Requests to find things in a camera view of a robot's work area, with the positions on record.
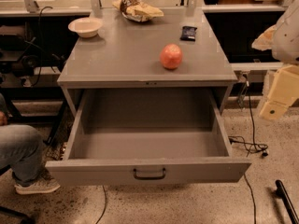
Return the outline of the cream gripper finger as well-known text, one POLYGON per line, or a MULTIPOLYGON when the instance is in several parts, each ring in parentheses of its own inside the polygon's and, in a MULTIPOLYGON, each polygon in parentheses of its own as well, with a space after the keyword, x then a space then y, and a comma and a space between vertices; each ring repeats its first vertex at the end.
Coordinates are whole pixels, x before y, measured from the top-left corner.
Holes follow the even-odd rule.
POLYGON ((279 68, 273 75, 265 98, 259 117, 266 120, 280 119, 299 99, 299 66, 285 65, 279 68))
POLYGON ((265 51, 272 48, 273 35, 276 31, 276 26, 272 25, 260 34, 251 44, 253 49, 265 51))

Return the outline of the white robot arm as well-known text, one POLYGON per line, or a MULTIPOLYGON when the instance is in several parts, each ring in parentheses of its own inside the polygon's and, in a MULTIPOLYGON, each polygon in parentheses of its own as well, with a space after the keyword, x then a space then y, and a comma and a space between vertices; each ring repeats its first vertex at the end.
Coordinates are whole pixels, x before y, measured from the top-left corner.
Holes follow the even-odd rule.
POLYGON ((259 117, 267 120, 281 118, 299 99, 299 0, 293 1, 277 23, 260 34, 251 45, 257 50, 272 51, 283 63, 273 75, 259 117))

